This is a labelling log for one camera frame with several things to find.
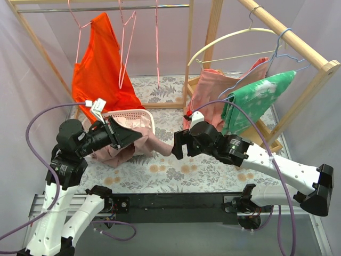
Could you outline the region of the dusty pink t shirt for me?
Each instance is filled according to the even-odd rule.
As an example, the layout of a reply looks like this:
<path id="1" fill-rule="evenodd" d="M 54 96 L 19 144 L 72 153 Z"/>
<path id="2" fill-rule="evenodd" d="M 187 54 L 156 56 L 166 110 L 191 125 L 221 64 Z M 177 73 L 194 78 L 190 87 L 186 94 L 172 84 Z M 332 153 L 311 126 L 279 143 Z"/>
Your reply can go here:
<path id="1" fill-rule="evenodd" d="M 114 149 L 111 146 L 105 146 L 90 154 L 91 158 L 112 167 L 118 167 L 124 162 L 130 160 L 135 154 L 153 156 L 153 151 L 163 156 L 172 154 L 172 146 L 159 140 L 150 129 L 139 128 L 138 132 L 142 133 L 142 137 L 134 141 L 123 149 Z"/>

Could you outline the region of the pink wire hanger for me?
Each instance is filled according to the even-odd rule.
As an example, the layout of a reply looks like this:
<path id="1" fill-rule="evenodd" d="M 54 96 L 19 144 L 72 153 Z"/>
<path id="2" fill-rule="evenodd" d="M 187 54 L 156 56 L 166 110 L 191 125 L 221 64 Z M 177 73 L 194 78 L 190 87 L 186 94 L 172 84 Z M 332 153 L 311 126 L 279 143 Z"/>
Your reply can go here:
<path id="1" fill-rule="evenodd" d="M 120 71 L 118 85 L 119 89 L 122 89 L 124 77 L 126 74 L 127 62 L 131 50 L 132 39 L 136 24 L 136 11 L 133 11 L 131 16 L 127 19 L 124 18 L 123 14 L 123 1 L 118 0 L 120 17 L 122 22 L 122 35 L 120 45 Z"/>

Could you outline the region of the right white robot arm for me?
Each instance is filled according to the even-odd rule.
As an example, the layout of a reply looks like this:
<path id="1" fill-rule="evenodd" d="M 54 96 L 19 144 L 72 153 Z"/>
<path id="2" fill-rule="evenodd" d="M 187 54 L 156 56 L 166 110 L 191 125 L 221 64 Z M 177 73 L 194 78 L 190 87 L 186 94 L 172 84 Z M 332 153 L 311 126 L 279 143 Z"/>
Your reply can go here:
<path id="1" fill-rule="evenodd" d="M 329 213 L 334 169 L 327 164 L 315 167 L 270 156 L 250 140 L 235 134 L 223 135 L 205 121 L 174 133 L 172 154 L 177 159 L 183 158 L 183 145 L 187 146 L 189 157 L 206 154 L 223 164 L 254 170 L 282 182 L 276 186 L 247 184 L 240 196 L 228 203 L 239 212 L 253 212 L 269 205 L 293 205 L 320 217 Z"/>

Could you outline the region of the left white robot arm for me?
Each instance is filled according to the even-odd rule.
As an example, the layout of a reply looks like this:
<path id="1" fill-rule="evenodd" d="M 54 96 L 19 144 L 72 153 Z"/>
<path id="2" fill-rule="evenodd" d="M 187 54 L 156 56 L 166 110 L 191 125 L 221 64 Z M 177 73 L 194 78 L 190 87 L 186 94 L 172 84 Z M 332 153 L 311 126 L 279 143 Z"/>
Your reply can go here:
<path id="1" fill-rule="evenodd" d="M 106 146 L 122 149 L 142 134 L 119 125 L 112 117 L 96 121 L 85 131 L 77 119 L 59 127 L 50 167 L 56 174 L 46 176 L 45 197 L 34 234 L 18 255 L 74 255 L 75 246 L 98 213 L 115 213 L 119 203 L 104 186 L 87 189 L 82 206 L 67 220 L 68 208 L 88 163 L 85 157 Z"/>

